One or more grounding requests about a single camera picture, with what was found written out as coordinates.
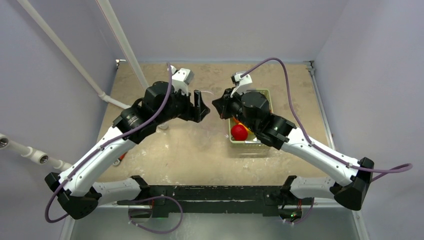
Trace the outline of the red tomato toy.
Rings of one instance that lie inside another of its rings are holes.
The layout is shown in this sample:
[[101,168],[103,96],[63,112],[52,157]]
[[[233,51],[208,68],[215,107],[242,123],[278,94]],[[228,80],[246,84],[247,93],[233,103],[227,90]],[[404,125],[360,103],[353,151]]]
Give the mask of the red tomato toy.
[[230,129],[230,134],[235,141],[245,141],[249,136],[246,127],[240,123]]

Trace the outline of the clear pink zip bag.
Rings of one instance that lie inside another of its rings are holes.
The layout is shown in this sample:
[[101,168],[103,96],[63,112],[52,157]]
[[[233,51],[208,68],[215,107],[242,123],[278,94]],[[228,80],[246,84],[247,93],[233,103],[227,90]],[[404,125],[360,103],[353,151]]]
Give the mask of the clear pink zip bag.
[[212,96],[214,96],[215,94],[211,91],[207,91],[207,90],[201,90],[201,93],[206,93],[206,94],[210,94]]

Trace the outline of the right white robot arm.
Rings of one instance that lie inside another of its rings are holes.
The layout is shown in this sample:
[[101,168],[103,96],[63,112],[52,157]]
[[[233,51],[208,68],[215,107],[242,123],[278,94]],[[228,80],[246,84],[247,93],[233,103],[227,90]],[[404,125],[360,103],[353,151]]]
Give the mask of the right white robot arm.
[[373,178],[375,163],[371,159],[349,157],[315,141],[300,126],[272,113],[268,99],[258,91],[231,92],[227,88],[222,97],[212,101],[221,119],[235,118],[262,144],[297,156],[328,175],[287,180],[280,191],[284,202],[326,198],[349,210],[361,210]]

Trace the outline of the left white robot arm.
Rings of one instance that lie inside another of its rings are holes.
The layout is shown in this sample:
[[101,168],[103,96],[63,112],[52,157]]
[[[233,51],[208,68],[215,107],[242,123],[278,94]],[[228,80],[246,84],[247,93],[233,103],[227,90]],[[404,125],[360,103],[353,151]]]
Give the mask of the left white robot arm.
[[120,156],[154,134],[159,125],[175,118],[199,123],[210,113],[201,91],[185,95],[174,86],[165,81],[155,82],[146,89],[144,97],[120,113],[106,134],[78,162],[45,177],[54,192],[53,198],[68,216],[78,220],[100,205],[117,201],[142,205],[148,201],[150,187],[140,176],[107,183],[97,180]]

